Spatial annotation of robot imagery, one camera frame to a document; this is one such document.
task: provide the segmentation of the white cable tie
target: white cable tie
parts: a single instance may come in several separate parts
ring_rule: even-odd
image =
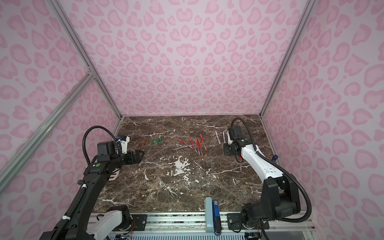
[[[68,217],[68,216],[66,216],[66,215],[64,215],[61,219],[63,219],[63,220],[66,220],[66,219],[67,219],[67,220],[69,220],[69,221],[71,220],[71,218]]]

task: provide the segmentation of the pink heart pattern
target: pink heart pattern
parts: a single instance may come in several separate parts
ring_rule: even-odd
[[[17,109],[14,115],[23,119],[30,113],[25,110]],[[52,229],[77,193],[76,182],[86,166],[81,149],[86,131],[83,126],[113,129],[116,123],[117,118],[100,89],[91,82],[0,195],[0,238],[38,239],[43,231]],[[104,131],[92,130],[87,138],[89,156],[97,153],[98,142],[108,139]],[[1,166],[8,161],[3,154],[0,159]]]
[[[119,110],[134,116],[258,114],[306,1],[61,3],[95,64],[103,62],[99,73]],[[95,24],[82,27],[83,19]],[[217,101],[229,89],[228,102]]]
[[[319,1],[264,118],[320,239],[384,238],[383,6]]]
[[[8,162],[86,69],[44,1],[5,1],[1,9],[0,141]]]

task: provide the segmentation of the brown marble countertop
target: brown marble countertop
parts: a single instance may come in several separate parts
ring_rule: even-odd
[[[126,117],[119,134],[131,139],[129,150],[145,152],[142,162],[123,166],[120,176],[107,183],[99,195],[94,212],[105,212],[114,205],[128,205],[131,212],[183,212],[204,210],[206,197],[219,200],[221,211],[240,210],[242,205],[260,198],[262,182],[247,163],[223,154],[223,131],[236,116]],[[260,150],[273,153],[257,115],[242,117],[250,127]],[[245,136],[247,131],[237,121]],[[221,144],[218,144],[217,131]],[[199,157],[177,137],[202,135],[207,152]],[[162,136],[160,143],[152,139]],[[139,140],[146,145],[138,145]]]

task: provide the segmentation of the pink patterned wall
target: pink patterned wall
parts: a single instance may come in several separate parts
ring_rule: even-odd
[[[324,240],[384,239],[384,2],[321,0],[267,111]]]
[[[0,195],[0,239],[39,239],[52,230],[79,189],[86,161],[81,149],[84,132],[102,125],[109,130],[117,119],[93,82],[42,143],[22,171]],[[87,138],[90,158],[109,135],[94,129]]]
[[[123,114],[259,113],[306,0],[62,0]]]
[[[44,0],[0,3],[0,171],[84,76]]]

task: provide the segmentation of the diagonal metal bar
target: diagonal metal bar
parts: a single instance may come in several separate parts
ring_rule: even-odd
[[[308,0],[308,2],[305,5],[304,11],[301,15],[301,18],[297,24],[295,31],[293,33],[292,39],[288,45],[287,51],[285,52],[283,60],[279,66],[279,69],[277,71],[275,79],[273,80],[273,84],[271,86],[271,89],[268,92],[265,103],[261,109],[261,112],[260,112],[261,118],[264,116],[266,110],[268,109],[268,106],[272,100],[273,94],[275,93],[276,88],[282,79],[284,71],[287,68],[289,61],[294,54],[295,48],[296,48],[297,44],[299,43],[300,38],[305,31],[305,28],[306,28],[306,26],[307,26],[307,24],[311,18],[312,13],[316,9],[317,2],[318,2],[318,0]]]
[[[107,88],[105,87],[103,81],[101,80],[101,77],[99,73],[97,72],[97,69],[93,65],[87,51],[85,50],[85,47],[81,43],[80,37],[75,32],[73,25],[71,24],[67,14],[65,13],[63,6],[59,2],[59,0],[46,0],[48,4],[51,6],[53,12],[55,13],[56,17],[58,18],[59,22],[61,23],[62,27],[64,28],[65,32],[67,33],[68,37],[71,39],[74,47],[79,53],[79,56],[82,58],[84,63],[87,65],[88,69],[90,71],[93,71],[96,74],[96,82],[99,85],[101,92],[107,99],[107,102],[109,105],[113,108],[115,114],[120,119],[121,113],[119,108],[117,107],[115,101],[113,101],[112,96],[108,92]]]
[[[93,73],[87,73],[79,82],[79,84],[54,110],[49,118],[36,130],[35,134],[25,143],[24,147],[9,161],[9,164],[0,174],[0,194],[24,167],[25,163],[33,155],[36,149],[38,149],[39,146],[44,142],[48,134],[60,122],[61,118],[67,113],[68,109],[82,94],[92,79],[94,79]]]

